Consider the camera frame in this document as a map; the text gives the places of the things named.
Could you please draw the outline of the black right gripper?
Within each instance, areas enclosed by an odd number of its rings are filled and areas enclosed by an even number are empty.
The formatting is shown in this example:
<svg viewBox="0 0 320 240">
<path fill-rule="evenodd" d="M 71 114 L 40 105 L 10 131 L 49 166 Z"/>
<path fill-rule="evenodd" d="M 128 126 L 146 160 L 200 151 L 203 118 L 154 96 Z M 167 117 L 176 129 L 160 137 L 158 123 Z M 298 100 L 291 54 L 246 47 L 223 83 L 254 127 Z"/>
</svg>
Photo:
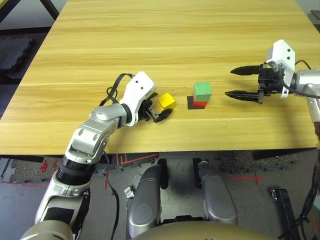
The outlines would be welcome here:
<svg viewBox="0 0 320 240">
<path fill-rule="evenodd" d="M 271 94 L 281 94 L 283 91 L 278 73 L 267 67 L 266 64 L 240 66 L 232 69 L 230 73 L 239 76 L 258 75 L 257 92 L 243 90 L 225 92 L 224 94 L 230 98 L 262 104 L 263 97 L 269 97 Z"/>
</svg>

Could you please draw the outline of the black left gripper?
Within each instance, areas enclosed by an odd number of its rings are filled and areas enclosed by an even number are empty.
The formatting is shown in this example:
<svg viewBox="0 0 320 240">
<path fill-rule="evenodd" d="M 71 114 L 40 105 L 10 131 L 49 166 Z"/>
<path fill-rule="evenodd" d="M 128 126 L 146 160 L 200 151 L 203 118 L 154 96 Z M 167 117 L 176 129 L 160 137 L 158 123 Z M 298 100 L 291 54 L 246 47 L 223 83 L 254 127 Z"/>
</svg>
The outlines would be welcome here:
<svg viewBox="0 0 320 240">
<path fill-rule="evenodd" d="M 153 92 L 146 100 L 143 100 L 140 108 L 138 110 L 138 121 L 149 121 L 153 120 L 154 123 L 158 123 L 166 119 L 172 112 L 172 108 L 163 110 L 161 113 L 157 114 L 156 111 L 152 108 L 153 102 L 152 98 L 158 95 L 157 92 Z"/>
</svg>

